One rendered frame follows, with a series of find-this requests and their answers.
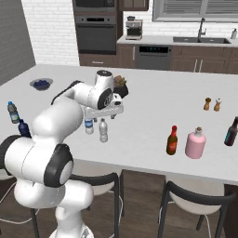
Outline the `sink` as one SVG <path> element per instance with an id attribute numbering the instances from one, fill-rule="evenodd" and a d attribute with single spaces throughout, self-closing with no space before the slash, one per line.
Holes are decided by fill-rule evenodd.
<path id="1" fill-rule="evenodd" d="M 231 42 L 226 38 L 212 38 L 212 37 L 173 37 L 174 42 L 178 43 L 205 43 L 205 44 L 230 44 Z"/>

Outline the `window with blinds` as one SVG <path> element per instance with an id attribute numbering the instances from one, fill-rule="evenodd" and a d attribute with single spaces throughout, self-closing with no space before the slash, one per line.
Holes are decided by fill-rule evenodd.
<path id="1" fill-rule="evenodd" d="M 238 22 L 238 0 L 153 0 L 152 20 Z"/>

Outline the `dark blue plastic bottle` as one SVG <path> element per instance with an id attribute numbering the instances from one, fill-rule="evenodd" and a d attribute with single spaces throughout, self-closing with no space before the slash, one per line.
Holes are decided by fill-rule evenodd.
<path id="1" fill-rule="evenodd" d="M 18 129 L 22 137 L 26 137 L 26 138 L 32 137 L 28 125 L 22 119 L 20 119 Z"/>

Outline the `potted plant in black pot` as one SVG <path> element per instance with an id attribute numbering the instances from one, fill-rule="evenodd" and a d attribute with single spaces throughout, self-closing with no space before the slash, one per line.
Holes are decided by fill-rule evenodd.
<path id="1" fill-rule="evenodd" d="M 126 79 L 124 77 L 122 77 L 121 75 L 117 75 L 114 77 L 113 92 L 119 94 L 122 99 L 128 95 Z"/>

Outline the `brown glass bottle red cap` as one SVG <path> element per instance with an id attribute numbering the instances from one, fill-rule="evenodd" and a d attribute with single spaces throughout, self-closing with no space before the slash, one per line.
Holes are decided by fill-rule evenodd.
<path id="1" fill-rule="evenodd" d="M 172 126 L 171 134 L 167 139 L 166 153 L 169 155 L 174 155 L 176 153 L 177 144 L 178 144 L 177 127 Z"/>

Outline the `clear plastic water bottle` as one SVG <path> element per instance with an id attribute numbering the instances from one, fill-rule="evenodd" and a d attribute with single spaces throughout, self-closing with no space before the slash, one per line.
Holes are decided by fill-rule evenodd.
<path id="1" fill-rule="evenodd" d="M 108 141 L 108 126 L 104 118 L 101 118 L 99 123 L 99 140 L 101 142 Z"/>

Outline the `brown wall cupboard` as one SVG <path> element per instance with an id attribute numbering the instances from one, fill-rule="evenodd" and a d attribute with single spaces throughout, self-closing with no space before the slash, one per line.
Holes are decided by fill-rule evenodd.
<path id="1" fill-rule="evenodd" d="M 147 11 L 149 0 L 119 0 L 121 11 Z"/>

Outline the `brown base cupboards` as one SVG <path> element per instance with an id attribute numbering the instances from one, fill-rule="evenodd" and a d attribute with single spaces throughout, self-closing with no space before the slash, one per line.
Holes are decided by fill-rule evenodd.
<path id="1" fill-rule="evenodd" d="M 81 66 L 137 69 L 136 45 L 118 44 L 115 55 L 81 54 Z M 238 74 L 238 46 L 172 46 L 169 71 Z"/>

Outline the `pink glass bottle with cork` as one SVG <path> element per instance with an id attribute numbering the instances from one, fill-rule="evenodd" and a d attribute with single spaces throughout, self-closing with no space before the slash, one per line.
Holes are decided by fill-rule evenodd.
<path id="1" fill-rule="evenodd" d="M 201 127 L 196 127 L 187 137 L 185 154 L 192 159 L 199 159 L 203 155 L 206 137 Z"/>

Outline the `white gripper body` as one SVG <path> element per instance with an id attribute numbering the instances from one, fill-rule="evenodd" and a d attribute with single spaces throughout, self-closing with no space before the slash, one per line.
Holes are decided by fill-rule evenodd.
<path id="1" fill-rule="evenodd" d="M 122 113 L 124 111 L 123 105 L 108 106 L 102 110 L 96 110 L 89 107 L 84 107 L 85 119 L 94 119 L 110 115 Z"/>

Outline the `black stool with white seat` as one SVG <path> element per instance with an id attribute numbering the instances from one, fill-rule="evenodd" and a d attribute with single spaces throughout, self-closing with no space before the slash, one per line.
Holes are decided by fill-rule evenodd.
<path id="1" fill-rule="evenodd" d="M 228 206 L 236 198 L 235 192 L 225 193 L 223 183 L 204 182 L 199 179 L 166 176 L 158 216 L 158 235 L 163 238 L 165 216 L 168 204 L 176 204 L 191 214 L 198 215 L 196 230 L 201 229 L 204 218 L 219 212 L 215 238 L 220 238 Z"/>
<path id="2" fill-rule="evenodd" d="M 110 238 L 119 238 L 120 218 L 124 212 L 124 173 L 113 165 L 75 160 L 73 174 L 66 190 L 73 196 L 65 196 L 72 208 L 57 208 L 58 228 L 49 238 L 94 238 L 92 231 L 83 222 L 81 211 L 88 209 L 94 196 L 114 192 L 114 232 Z"/>

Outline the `dishwasher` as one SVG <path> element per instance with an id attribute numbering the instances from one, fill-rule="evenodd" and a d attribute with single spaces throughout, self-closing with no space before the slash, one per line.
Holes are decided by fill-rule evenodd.
<path id="1" fill-rule="evenodd" d="M 168 71 L 172 46 L 139 45 L 135 51 L 135 67 L 143 70 Z"/>

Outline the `grey plastic bottle blue cap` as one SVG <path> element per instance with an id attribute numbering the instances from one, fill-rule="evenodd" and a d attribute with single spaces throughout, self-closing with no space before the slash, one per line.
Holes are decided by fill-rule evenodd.
<path id="1" fill-rule="evenodd" d="M 15 104 L 12 101 L 10 101 L 8 103 L 7 110 L 9 112 L 9 116 L 10 116 L 11 122 L 13 124 L 17 124 L 20 121 L 20 117 L 19 117 L 19 113 L 18 113 L 17 107 L 15 106 Z"/>

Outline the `coffee machine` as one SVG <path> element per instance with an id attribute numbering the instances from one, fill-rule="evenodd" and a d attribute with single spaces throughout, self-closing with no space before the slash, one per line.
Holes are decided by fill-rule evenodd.
<path id="1" fill-rule="evenodd" d="M 126 40 L 140 40 L 142 38 L 143 20 L 128 16 L 126 21 Z"/>

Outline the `microwave oven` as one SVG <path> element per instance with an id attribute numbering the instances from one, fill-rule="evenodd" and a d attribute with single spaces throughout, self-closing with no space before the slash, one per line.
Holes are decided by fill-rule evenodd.
<path id="1" fill-rule="evenodd" d="M 114 12 L 115 0 L 73 0 L 73 7 L 79 11 Z"/>

